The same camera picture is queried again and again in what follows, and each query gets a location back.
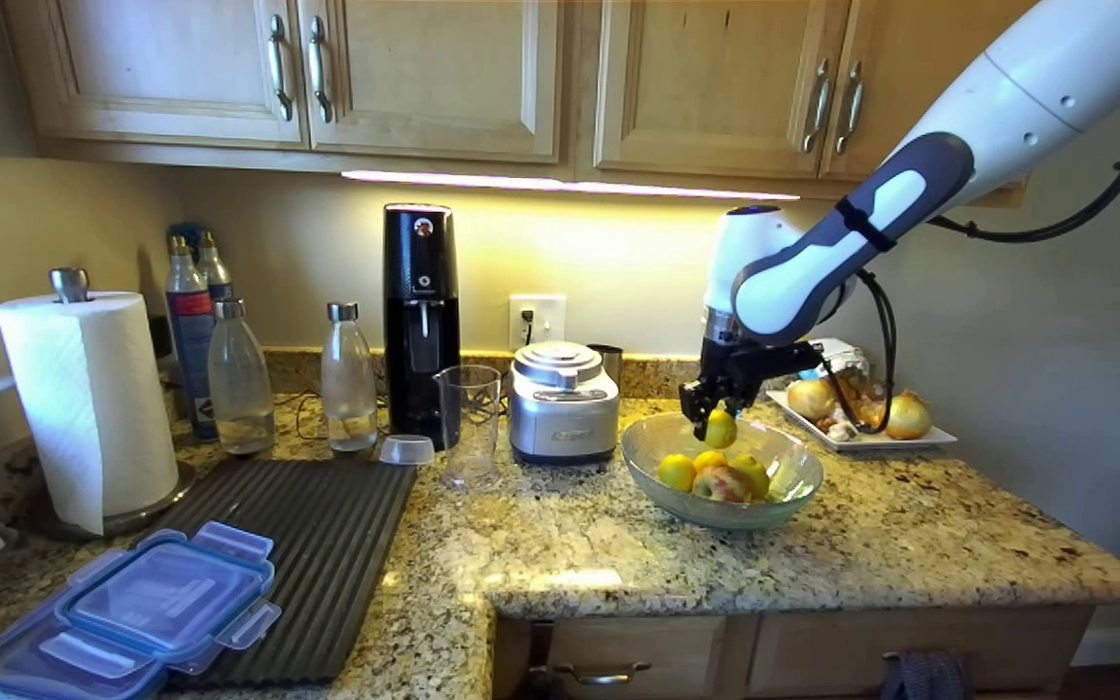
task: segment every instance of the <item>glass bottle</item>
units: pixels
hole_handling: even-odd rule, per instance
[[[221,255],[217,255],[217,240],[212,231],[201,231],[199,236],[199,272],[205,279],[212,298],[226,298],[234,286],[234,275],[226,272]]]
[[[214,303],[217,323],[212,334],[205,372],[217,442],[231,455],[257,455],[272,447],[278,434],[278,397],[265,352],[252,328],[245,323],[245,298],[226,295]]]
[[[173,316],[173,347],[179,362],[179,391],[183,411],[195,426],[195,441],[214,441],[214,411],[212,411],[212,376],[205,376],[205,350],[214,334],[214,303],[205,279],[188,250],[188,236],[173,231],[173,255],[166,255],[166,316]]]
[[[377,387],[358,303],[327,303],[324,420],[330,452],[367,452],[377,441]]]

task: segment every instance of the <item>robotic arm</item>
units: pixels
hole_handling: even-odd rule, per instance
[[[934,215],[971,203],[1120,109],[1120,0],[1037,0],[905,132],[887,162],[797,233],[737,210],[708,285],[700,381],[690,420],[716,402],[743,409],[775,372],[821,352],[797,343],[849,275]]]

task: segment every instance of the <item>granite countertop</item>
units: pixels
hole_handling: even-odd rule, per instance
[[[622,426],[673,402],[622,402]],[[777,409],[761,420],[808,441]],[[314,460],[313,397],[285,397],[278,460]],[[954,452],[821,452],[823,489],[782,534],[708,534],[654,511],[622,464],[450,489],[420,467],[380,586],[330,693],[490,695],[494,617],[772,616],[1120,601],[1120,560]],[[22,535],[0,557],[0,630],[110,544]]]

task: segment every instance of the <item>blue container lid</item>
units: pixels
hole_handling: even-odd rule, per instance
[[[103,557],[0,635],[0,693],[153,695],[166,671],[199,678],[280,617],[267,552],[267,535],[205,522],[195,540],[161,530]]]

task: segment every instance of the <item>black appliance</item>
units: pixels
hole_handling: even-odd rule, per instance
[[[394,433],[438,452],[435,372],[459,362],[454,233],[444,206],[385,206],[385,364]]]

